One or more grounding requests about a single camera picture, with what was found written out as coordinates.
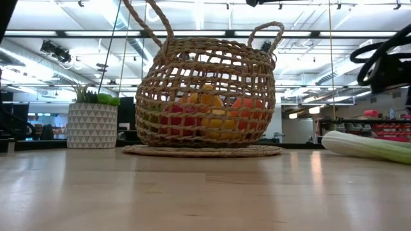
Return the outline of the pale green celery bunch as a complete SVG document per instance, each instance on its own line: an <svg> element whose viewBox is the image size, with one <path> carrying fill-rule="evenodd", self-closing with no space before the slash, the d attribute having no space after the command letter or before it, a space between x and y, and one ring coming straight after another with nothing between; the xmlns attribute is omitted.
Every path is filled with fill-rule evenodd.
<svg viewBox="0 0 411 231"><path fill-rule="evenodd" d="M411 142L388 141L331 131L323 136L322 145L341 155L378 158L411 165Z"/></svg>

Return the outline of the yellow bell pepper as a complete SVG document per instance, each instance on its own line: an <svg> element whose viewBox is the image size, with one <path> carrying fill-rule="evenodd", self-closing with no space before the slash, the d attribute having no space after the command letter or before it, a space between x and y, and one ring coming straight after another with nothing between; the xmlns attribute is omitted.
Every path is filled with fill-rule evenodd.
<svg viewBox="0 0 411 231"><path fill-rule="evenodd" d="M203 85L202 89L213 90L214 88L212 85ZM220 98L220 96L217 96L217 95L212 96L210 94L204 94L204 93L201 93L200 95L200 103L205 104L205 105L211 105L211 106L219 106L219 107L223 106L223 101ZM206 107L200 107L198 111L207 112L208 109Z"/></svg>
<svg viewBox="0 0 411 231"><path fill-rule="evenodd" d="M203 119L201 122L202 126L208 128L218 128L218 129L235 129L236 121L233 119L226 119L223 122L222 119ZM236 133L222 133L222 132L210 132L210 131L200 131L201 136L210 139L236 139L238 135Z"/></svg>

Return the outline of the long ceiling light fixture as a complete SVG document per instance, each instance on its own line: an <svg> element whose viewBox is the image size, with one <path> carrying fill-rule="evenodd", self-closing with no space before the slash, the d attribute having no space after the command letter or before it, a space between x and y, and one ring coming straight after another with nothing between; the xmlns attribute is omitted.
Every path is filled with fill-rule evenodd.
<svg viewBox="0 0 411 231"><path fill-rule="evenodd" d="M247 38L252 32L250 30L177 30L176 37L216 37L216 38ZM393 36L395 31L306 31L306 30L286 30L283 32L284 39L386 39ZM148 38L149 35L143 30L7 30L5 37L15 38Z"/></svg>

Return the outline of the shelving with red bins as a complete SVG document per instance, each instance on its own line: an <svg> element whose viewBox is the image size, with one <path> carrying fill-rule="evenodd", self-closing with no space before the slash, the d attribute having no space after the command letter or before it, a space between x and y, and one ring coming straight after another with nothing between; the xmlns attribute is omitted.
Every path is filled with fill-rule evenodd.
<svg viewBox="0 0 411 231"><path fill-rule="evenodd" d="M376 110L366 110L361 117L320 118L316 120L314 141L321 143L322 137L332 130L388 141L411 142L411 115L401 114L399 119L391 119Z"/></svg>

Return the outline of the round woven placemat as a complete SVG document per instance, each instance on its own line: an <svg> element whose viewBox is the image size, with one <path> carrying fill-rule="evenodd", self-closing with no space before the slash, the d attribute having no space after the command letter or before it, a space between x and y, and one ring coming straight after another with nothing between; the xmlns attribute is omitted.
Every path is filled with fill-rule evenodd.
<svg viewBox="0 0 411 231"><path fill-rule="evenodd" d="M151 157L179 158L249 158L280 155L277 146L250 145L245 148L160 148L147 145L131 145L123 148L124 153Z"/></svg>

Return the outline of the black cabinet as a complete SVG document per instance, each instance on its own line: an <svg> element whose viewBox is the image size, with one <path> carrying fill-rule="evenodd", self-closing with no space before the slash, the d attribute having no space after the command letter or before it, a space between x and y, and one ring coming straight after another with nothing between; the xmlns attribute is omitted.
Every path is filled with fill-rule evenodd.
<svg viewBox="0 0 411 231"><path fill-rule="evenodd" d="M120 105L118 106L118 134L116 146L121 146L128 142L138 140L134 98L120 98Z"/></svg>

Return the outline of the succulent in white patterned pot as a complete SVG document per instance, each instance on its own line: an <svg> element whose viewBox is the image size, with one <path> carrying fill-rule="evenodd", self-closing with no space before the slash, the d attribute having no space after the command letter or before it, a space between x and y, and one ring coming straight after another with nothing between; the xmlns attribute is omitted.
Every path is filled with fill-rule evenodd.
<svg viewBox="0 0 411 231"><path fill-rule="evenodd" d="M67 147L111 149L116 146L119 98L89 90L91 84L75 85L74 103L69 105Z"/></svg>

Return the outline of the black ceiling spotlight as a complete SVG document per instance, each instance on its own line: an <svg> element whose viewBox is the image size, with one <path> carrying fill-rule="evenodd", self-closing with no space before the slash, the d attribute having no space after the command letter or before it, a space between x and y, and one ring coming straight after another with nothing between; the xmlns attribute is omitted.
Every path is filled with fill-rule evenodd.
<svg viewBox="0 0 411 231"><path fill-rule="evenodd" d="M69 50L52 43L50 40L43 41L40 51L46 55L56 58L62 64L68 64L71 62Z"/></svg>

